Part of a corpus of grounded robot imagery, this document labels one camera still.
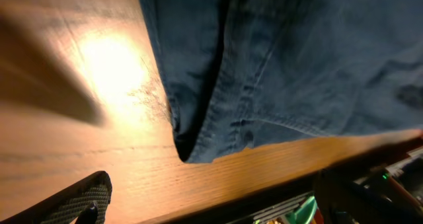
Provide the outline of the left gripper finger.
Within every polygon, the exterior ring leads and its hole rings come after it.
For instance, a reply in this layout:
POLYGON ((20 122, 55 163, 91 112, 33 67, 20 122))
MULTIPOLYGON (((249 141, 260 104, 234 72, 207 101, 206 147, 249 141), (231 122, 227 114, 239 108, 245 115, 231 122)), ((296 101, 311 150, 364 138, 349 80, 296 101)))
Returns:
POLYGON ((2 220, 2 223, 103 224, 111 197, 110 177, 107 172, 101 170, 34 206, 2 220))

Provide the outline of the dark blue denim shorts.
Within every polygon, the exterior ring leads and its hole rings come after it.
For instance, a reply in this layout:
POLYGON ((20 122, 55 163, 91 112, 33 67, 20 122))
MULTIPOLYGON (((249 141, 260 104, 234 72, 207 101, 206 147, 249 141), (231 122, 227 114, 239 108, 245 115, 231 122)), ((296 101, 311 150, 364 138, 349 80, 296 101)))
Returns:
POLYGON ((185 163, 422 127, 422 0, 139 0, 185 163))

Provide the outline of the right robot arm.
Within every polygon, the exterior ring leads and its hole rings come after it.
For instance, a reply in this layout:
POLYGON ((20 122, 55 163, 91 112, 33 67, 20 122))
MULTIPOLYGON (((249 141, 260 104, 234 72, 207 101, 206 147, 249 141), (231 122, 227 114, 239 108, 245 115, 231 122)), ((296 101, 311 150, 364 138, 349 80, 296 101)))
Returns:
POLYGON ((361 183, 331 170, 321 171, 314 193, 325 223, 422 224, 422 159, 399 176, 381 170, 361 183))

